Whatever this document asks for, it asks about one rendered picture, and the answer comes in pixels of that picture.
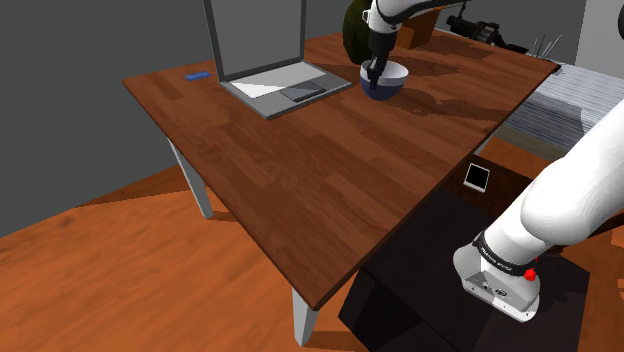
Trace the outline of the blue and white bowl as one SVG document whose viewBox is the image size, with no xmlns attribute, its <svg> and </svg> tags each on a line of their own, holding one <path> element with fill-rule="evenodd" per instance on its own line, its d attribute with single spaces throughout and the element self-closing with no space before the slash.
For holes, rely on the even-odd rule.
<svg viewBox="0 0 624 352">
<path fill-rule="evenodd" d="M 409 74 L 405 66 L 394 61 L 388 61 L 378 79 L 377 88 L 372 90 L 367 73 L 369 66 L 370 60 L 366 60 L 360 67 L 360 85 L 369 98 L 377 101 L 385 101 L 396 95 L 405 84 Z"/>
</svg>

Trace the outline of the black machine-like object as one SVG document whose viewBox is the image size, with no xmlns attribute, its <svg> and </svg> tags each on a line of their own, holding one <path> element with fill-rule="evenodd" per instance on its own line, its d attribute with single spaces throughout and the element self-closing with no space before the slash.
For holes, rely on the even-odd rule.
<svg viewBox="0 0 624 352">
<path fill-rule="evenodd" d="M 450 31 L 454 34 L 479 41 L 485 44 L 494 45 L 516 53 L 526 54 L 528 49 L 515 44 L 507 43 L 499 32 L 499 25 L 493 22 L 471 22 L 460 16 L 449 16 L 446 23 L 450 26 Z"/>
</svg>

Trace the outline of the brown wooden box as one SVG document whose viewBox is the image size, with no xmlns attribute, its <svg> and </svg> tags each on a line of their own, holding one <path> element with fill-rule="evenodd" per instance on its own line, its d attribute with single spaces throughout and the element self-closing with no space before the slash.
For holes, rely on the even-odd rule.
<svg viewBox="0 0 624 352">
<path fill-rule="evenodd" d="M 402 24 L 397 34 L 396 45 L 413 49 L 430 41 L 442 7 L 417 15 Z"/>
</svg>

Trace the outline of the white framed black tablet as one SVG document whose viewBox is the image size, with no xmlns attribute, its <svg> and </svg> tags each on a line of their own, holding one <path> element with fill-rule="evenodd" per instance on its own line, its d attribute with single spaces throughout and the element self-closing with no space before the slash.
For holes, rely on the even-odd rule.
<svg viewBox="0 0 624 352">
<path fill-rule="evenodd" d="M 470 163 L 464 177 L 463 185 L 480 193 L 487 188 L 490 170 L 474 163 Z"/>
</svg>

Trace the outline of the dark green round object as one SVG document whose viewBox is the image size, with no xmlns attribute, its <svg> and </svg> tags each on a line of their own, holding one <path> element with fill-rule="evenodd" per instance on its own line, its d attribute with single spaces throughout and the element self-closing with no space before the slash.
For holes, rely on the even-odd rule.
<svg viewBox="0 0 624 352">
<path fill-rule="evenodd" d="M 371 4 L 372 0 L 352 0 L 344 15 L 343 47 L 350 61 L 355 65 L 361 65 L 372 57 L 369 48 L 370 29 L 362 19 L 362 13 L 369 10 Z"/>
</svg>

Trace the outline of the brown wooden table, grey legs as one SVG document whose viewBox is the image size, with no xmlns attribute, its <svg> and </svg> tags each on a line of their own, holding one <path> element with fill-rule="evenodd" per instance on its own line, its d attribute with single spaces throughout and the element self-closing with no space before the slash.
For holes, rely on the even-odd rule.
<svg viewBox="0 0 624 352">
<path fill-rule="evenodd" d="M 387 101 L 365 95 L 340 34 L 309 39 L 307 61 L 347 88 L 265 120 L 210 75 L 213 61 L 124 85 L 293 290 L 295 338 L 413 210 L 557 68 L 435 31 L 396 48 L 408 69 Z"/>
</svg>

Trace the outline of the grey open laptop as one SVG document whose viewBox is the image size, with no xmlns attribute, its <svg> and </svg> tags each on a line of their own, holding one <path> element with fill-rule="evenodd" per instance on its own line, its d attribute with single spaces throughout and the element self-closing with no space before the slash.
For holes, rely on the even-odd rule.
<svg viewBox="0 0 624 352">
<path fill-rule="evenodd" d="M 351 82 L 304 60 L 306 0 L 202 0 L 220 85 L 271 120 Z"/>
</svg>

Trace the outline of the black robot stand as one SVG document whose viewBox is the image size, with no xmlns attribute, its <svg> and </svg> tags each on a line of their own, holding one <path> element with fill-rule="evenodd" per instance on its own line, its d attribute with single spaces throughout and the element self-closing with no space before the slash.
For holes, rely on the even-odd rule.
<svg viewBox="0 0 624 352">
<path fill-rule="evenodd" d="M 590 275 L 566 258 L 540 256 L 526 323 L 463 289 L 453 254 L 492 220 L 436 191 L 359 270 L 340 320 L 370 352 L 577 352 Z"/>
</svg>

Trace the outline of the grey striped bed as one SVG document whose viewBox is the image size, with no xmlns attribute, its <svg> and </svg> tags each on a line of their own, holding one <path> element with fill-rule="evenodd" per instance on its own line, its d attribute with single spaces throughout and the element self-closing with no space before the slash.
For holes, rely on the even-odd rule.
<svg viewBox="0 0 624 352">
<path fill-rule="evenodd" d="M 568 151 L 623 99 L 624 79 L 564 64 L 505 125 Z"/>
</svg>

